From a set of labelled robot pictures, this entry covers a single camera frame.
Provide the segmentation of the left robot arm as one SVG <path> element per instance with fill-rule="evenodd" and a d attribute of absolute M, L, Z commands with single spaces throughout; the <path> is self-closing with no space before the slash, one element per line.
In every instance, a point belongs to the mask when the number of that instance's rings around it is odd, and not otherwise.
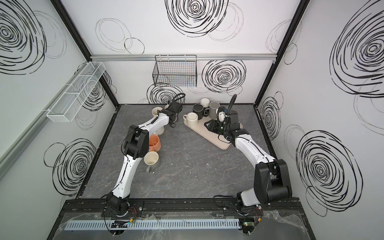
<path fill-rule="evenodd" d="M 181 100 L 186 94 L 176 94 L 169 106 L 157 112 L 152 119 L 141 125 L 129 127 L 126 138 L 123 140 L 121 150 L 124 155 L 123 166 L 115 187 L 107 194 L 105 204 L 111 208 L 118 217 L 125 216 L 129 211 L 128 197 L 132 181 L 140 161 L 149 152 L 150 136 L 160 128 L 174 126 L 178 114 L 183 109 Z"/>

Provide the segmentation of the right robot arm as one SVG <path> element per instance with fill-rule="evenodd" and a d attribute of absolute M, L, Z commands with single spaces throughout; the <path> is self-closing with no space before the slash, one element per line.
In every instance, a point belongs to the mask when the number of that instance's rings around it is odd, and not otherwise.
<path fill-rule="evenodd" d="M 240 150 L 255 168 L 253 188 L 238 193 L 243 206 L 251 207 L 286 200 L 292 197 L 287 163 L 264 151 L 247 130 L 241 128 L 237 111 L 232 109 L 237 95 L 227 108 L 220 106 L 217 118 L 204 123 L 208 131 L 223 136 Z"/>

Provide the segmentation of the pink mug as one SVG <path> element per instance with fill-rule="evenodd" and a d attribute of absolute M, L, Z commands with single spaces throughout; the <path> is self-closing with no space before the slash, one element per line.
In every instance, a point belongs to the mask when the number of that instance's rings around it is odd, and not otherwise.
<path fill-rule="evenodd" d="M 163 108 L 162 107 L 155 107 L 152 109 L 152 115 L 153 117 L 158 117 L 159 116 L 159 112 L 162 111 Z"/>

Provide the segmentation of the tall grey mug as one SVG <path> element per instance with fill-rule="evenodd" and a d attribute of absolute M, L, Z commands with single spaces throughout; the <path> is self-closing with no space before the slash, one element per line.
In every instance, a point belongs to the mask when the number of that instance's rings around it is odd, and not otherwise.
<path fill-rule="evenodd" d="M 146 172 L 153 172 L 160 166 L 159 154 L 155 151 L 148 152 L 144 157 L 144 162 L 147 165 Z"/>

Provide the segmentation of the white mug with handle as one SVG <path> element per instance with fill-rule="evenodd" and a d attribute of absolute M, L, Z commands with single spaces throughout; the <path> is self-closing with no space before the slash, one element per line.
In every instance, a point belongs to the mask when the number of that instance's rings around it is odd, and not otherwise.
<path fill-rule="evenodd" d="M 198 121 L 199 121 L 198 118 L 199 118 L 198 115 L 193 112 L 183 115 L 185 124 L 190 128 L 193 128 L 198 125 Z"/>

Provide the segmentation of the orange and cream mug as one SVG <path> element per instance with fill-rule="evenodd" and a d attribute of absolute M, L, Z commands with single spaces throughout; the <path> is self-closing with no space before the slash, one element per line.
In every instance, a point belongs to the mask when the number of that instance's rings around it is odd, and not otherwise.
<path fill-rule="evenodd" d="M 151 135 L 149 138 L 149 151 L 158 152 L 161 149 L 161 141 L 158 135 Z"/>

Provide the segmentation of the black mug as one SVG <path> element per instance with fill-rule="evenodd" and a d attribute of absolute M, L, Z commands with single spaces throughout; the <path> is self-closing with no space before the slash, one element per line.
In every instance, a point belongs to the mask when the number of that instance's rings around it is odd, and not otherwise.
<path fill-rule="evenodd" d="M 198 115 L 198 120 L 201 120 L 209 115 L 209 108 L 205 108 L 202 104 L 194 104 L 193 113 Z"/>

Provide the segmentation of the speckled cream mug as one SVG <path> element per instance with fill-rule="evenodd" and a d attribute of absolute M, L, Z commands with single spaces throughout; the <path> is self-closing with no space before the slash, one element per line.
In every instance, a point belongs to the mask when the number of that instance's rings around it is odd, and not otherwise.
<path fill-rule="evenodd" d="M 157 131 L 154 132 L 155 135 L 160 136 L 165 132 L 165 127 L 160 127 Z"/>

